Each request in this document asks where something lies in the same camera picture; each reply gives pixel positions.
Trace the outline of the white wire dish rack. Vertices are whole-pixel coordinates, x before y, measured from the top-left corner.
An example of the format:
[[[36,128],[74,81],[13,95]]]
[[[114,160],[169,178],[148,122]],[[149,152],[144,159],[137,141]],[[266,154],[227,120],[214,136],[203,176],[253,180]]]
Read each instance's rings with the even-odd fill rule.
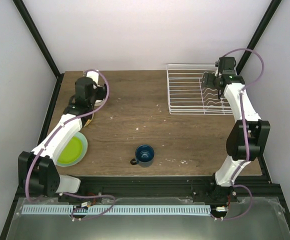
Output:
[[[230,104],[218,91],[205,86],[205,73],[215,73],[213,64],[170,63],[166,65],[167,102],[172,115],[231,116]]]

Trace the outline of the woven bamboo plate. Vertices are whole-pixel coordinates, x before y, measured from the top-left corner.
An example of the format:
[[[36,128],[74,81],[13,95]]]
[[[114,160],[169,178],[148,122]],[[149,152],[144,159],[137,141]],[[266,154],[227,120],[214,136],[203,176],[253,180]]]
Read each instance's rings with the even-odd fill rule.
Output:
[[[94,118],[94,113],[93,114],[91,114],[91,115],[89,115],[89,116],[87,116],[86,117],[86,122],[85,122],[85,124],[83,125],[83,127],[85,128],[86,126],[88,126],[91,122],[92,122],[92,120],[93,120],[93,118]]]

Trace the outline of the pale green plate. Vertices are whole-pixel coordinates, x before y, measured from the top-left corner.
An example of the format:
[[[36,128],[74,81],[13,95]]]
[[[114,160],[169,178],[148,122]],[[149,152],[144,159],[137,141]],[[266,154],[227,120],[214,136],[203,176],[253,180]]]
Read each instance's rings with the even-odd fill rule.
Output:
[[[86,155],[87,150],[88,150],[88,141],[87,141],[86,137],[81,132],[77,132],[73,137],[78,137],[81,140],[82,144],[83,144],[83,150],[82,150],[81,155],[79,156],[79,158],[76,161],[74,161],[73,163],[70,163],[70,164],[60,164],[57,161],[56,162],[57,166],[59,166],[59,167],[71,167],[71,166],[76,165],[77,163],[79,163],[84,158],[84,156]]]

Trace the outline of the lime green plate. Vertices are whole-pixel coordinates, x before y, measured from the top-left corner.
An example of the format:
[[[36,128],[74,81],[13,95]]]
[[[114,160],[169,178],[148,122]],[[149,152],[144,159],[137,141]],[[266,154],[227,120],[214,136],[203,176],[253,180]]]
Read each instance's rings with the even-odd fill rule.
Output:
[[[61,152],[57,162],[59,164],[68,165],[75,162],[83,151],[82,141],[74,136]]]

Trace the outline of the white scalloped bowl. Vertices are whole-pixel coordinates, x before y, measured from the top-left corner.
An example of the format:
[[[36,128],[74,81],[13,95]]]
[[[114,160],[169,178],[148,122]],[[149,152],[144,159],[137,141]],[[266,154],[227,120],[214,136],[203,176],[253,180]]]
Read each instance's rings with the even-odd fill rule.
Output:
[[[96,84],[97,86],[101,86],[99,85],[99,71],[95,70],[86,70],[83,72],[85,77],[91,78]],[[96,100],[95,101],[95,106],[99,107],[102,103],[104,102],[104,100]]]

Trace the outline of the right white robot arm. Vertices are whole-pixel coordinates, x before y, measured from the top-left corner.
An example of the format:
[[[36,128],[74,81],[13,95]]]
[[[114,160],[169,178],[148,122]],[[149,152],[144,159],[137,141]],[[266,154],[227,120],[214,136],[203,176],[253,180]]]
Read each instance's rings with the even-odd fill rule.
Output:
[[[228,101],[235,121],[226,140],[227,157],[207,188],[208,198],[217,202],[231,193],[242,170],[264,153],[271,126],[252,106],[247,85],[236,72],[235,58],[222,56],[215,66],[215,73],[204,73],[203,82],[207,88],[217,90],[218,98]]]

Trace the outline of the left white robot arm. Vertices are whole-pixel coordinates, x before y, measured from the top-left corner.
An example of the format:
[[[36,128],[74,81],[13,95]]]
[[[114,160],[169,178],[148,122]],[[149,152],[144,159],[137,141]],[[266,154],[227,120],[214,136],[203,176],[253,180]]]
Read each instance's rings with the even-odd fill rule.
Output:
[[[110,87],[103,73],[89,69],[76,80],[74,88],[75,93],[54,129],[33,150],[23,151],[18,157],[18,185],[28,200],[30,193],[46,197],[69,193],[76,202],[82,202],[87,196],[81,180],[59,174],[56,165],[74,135],[87,126],[105,105]]]

